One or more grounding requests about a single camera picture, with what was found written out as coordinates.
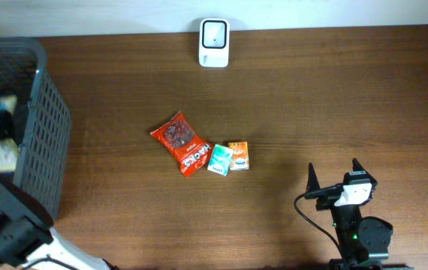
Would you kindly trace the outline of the large yellow wipes bag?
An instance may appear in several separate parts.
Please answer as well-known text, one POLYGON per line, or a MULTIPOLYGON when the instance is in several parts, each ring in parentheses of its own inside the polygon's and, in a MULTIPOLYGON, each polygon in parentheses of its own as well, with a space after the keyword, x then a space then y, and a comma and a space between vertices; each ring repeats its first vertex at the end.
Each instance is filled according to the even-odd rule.
POLYGON ((0 173, 14 172, 19 156, 19 148, 13 139, 0 140, 0 173))

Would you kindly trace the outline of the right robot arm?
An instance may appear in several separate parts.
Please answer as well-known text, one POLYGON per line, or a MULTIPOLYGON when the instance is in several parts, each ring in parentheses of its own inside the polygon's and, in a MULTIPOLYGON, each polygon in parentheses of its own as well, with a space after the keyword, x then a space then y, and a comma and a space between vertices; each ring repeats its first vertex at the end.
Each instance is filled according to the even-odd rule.
POLYGON ((340 258, 331 259, 329 269, 355 270, 408 269, 407 265, 385 265, 393 225, 378 217, 361 214, 360 208, 372 199, 378 185, 357 159, 352 160, 352 171, 344 174, 341 183, 321 187, 315 168, 309 165, 306 191, 295 200, 315 200, 316 210, 329 211, 336 236, 332 236, 308 217, 305 220, 328 236, 335 244, 340 258))

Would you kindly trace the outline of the orange tissue pack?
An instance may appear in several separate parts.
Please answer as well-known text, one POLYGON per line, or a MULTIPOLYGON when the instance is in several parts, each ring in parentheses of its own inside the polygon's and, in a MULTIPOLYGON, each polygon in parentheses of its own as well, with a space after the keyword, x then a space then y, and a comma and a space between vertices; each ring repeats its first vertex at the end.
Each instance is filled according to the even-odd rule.
POLYGON ((249 169, 249 149, 247 142, 230 142, 228 147, 234 151, 230 170, 249 169))

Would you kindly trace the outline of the green tissue pack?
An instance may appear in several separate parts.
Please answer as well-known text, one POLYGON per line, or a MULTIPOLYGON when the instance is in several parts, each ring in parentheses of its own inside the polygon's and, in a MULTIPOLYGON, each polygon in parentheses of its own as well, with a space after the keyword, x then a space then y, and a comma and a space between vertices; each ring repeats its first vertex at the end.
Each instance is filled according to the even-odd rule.
POLYGON ((226 176, 230 169, 233 156, 234 150, 232 148, 215 144, 207 169, 210 172, 226 176))

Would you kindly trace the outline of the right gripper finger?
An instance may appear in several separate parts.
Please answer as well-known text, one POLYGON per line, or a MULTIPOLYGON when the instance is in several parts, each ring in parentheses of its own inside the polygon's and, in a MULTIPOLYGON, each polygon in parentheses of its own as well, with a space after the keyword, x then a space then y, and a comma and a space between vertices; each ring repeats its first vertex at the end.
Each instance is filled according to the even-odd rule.
POLYGON ((306 184, 306 193, 311 193, 314 191, 318 191, 320 190, 320 185, 318 182, 318 178, 316 176, 315 173, 315 168, 313 166, 312 163, 309 163, 309 168, 308 168, 308 180, 307 180, 307 184, 306 184))
POLYGON ((352 168, 353 172, 359 172, 359 173, 366 173, 366 170, 363 168, 363 166, 360 164, 357 158, 354 158, 352 160, 352 168))

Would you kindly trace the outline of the red Hacks candy bag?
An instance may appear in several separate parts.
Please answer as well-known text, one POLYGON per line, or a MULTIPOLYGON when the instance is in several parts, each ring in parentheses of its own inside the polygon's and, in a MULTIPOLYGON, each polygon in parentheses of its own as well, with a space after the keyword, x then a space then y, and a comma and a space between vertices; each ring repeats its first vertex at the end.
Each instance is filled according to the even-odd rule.
POLYGON ((196 134, 181 111, 150 135, 179 162, 180 172, 186 178, 209 161, 214 148, 213 144, 196 134))

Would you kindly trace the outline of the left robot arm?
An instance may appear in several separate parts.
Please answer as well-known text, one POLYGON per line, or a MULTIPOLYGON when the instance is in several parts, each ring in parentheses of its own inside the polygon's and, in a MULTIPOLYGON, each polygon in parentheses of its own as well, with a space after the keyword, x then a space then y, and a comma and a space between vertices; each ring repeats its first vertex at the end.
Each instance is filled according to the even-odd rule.
POLYGON ((21 269, 113 269, 63 238, 47 210, 10 179, 17 168, 14 141, 15 95, 0 96, 0 266, 21 269))

